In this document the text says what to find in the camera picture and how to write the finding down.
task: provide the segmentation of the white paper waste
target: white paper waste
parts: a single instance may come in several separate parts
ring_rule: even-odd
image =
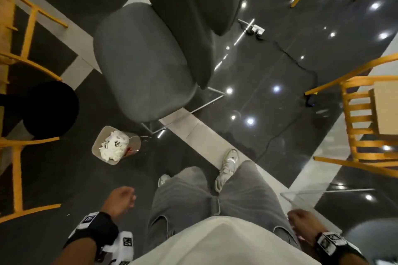
[[[110,158],[114,161],[119,161],[125,154],[128,144],[129,137],[126,134],[117,130],[113,131],[99,149],[101,157],[105,161],[108,161]]]

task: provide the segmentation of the chair seat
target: chair seat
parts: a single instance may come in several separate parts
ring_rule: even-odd
[[[177,41],[146,3],[108,16],[94,35],[94,54],[122,112],[135,122],[165,117],[195,94]]]

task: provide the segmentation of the black cable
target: black cable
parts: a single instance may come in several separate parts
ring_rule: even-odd
[[[246,22],[244,22],[242,20],[238,20],[238,22],[239,22],[240,27],[242,28],[243,31],[246,32],[246,34],[248,34],[248,35],[252,35],[253,34],[253,33],[250,33],[249,30],[247,30],[248,24]],[[314,81],[313,81],[312,87],[310,89],[315,88],[318,85],[318,74],[315,71],[313,71],[313,70],[310,70],[308,68],[302,67],[299,64],[299,62],[295,58],[293,58],[288,52],[286,52],[276,40],[266,40],[263,36],[259,36],[259,35],[257,35],[256,38],[258,40],[262,40],[262,41],[272,41],[278,47],[278,49],[281,52],[283,52],[286,56],[288,56],[288,58],[291,59],[291,61],[293,63],[295,63],[301,70],[312,74],[314,76]],[[281,136],[283,132],[285,132],[291,125],[293,125],[296,121],[298,121],[301,118],[302,114],[303,114],[303,112],[301,112],[291,122],[289,122],[278,134],[276,134],[275,136],[270,138],[270,140],[268,141],[268,143],[266,145],[266,148],[265,148],[264,152],[262,152],[260,154],[260,156],[256,158],[255,162],[257,162],[261,157],[263,157],[267,153],[271,142],[274,139],[276,139],[277,137]]]

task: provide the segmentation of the person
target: person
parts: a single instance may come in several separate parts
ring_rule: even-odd
[[[264,181],[256,164],[245,161],[239,165],[235,149],[226,154],[215,181],[218,196],[211,194],[206,177],[198,167],[188,167],[174,177],[163,175],[158,185],[144,255],[132,265],[311,265],[319,263],[301,251],[297,236],[312,247],[318,245],[320,237],[343,239],[328,235],[326,227],[311,212],[297,209],[286,217],[275,192]],[[133,188],[115,189],[99,214],[109,216],[113,224],[127,209],[134,207],[135,200]],[[86,216],[81,224],[92,217]],[[98,246],[105,243],[99,240],[99,232],[93,236],[76,234],[79,232],[72,233],[74,236],[69,238],[53,265],[94,263]],[[338,257],[326,257],[328,264],[368,264],[351,247]]]

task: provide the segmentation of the floor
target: floor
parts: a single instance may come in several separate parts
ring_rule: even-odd
[[[235,23],[218,38],[218,65],[210,86],[231,94],[152,138],[120,112],[92,50],[92,35],[104,17],[125,4],[149,1],[31,1],[66,21],[69,28],[39,17],[29,58],[61,75],[75,89],[81,109],[77,122],[60,141],[23,150],[24,207],[53,203],[62,207],[2,223],[0,233],[7,242],[0,247],[0,258],[12,263],[20,252],[19,243],[29,239],[20,263],[50,263],[80,218],[97,210],[107,193],[120,185],[137,191],[136,207],[119,224],[120,229],[133,232],[137,258],[142,254],[158,177],[195,165],[204,170],[212,187],[221,158],[231,147],[240,151],[242,160],[256,162],[284,211],[311,209],[335,230],[398,216],[394,179],[311,160],[314,154],[349,157],[338,88],[319,94],[313,108],[305,107],[303,100],[303,92],[316,84],[398,52],[398,0],[301,0],[294,9],[289,7],[291,0],[245,0],[239,18],[255,19],[266,31],[260,40],[241,36],[241,25]],[[17,3],[14,25],[20,29],[27,24],[27,11]],[[13,34],[13,52],[21,49],[22,39],[23,32]],[[395,70],[393,65],[383,65],[370,73],[394,74]],[[16,64],[10,68],[9,80],[8,93],[22,93],[46,77]],[[198,91],[185,108],[160,122],[167,124],[214,97],[208,90]],[[95,158],[91,146],[106,125],[142,136],[142,150],[117,166]],[[10,139],[30,136],[11,109],[5,109],[2,135]],[[4,163],[9,163],[6,151],[0,211],[9,214],[12,171]],[[325,189],[351,188],[372,190],[323,194]],[[308,189],[320,193],[294,194]],[[292,203],[280,195],[285,192],[294,194]]]

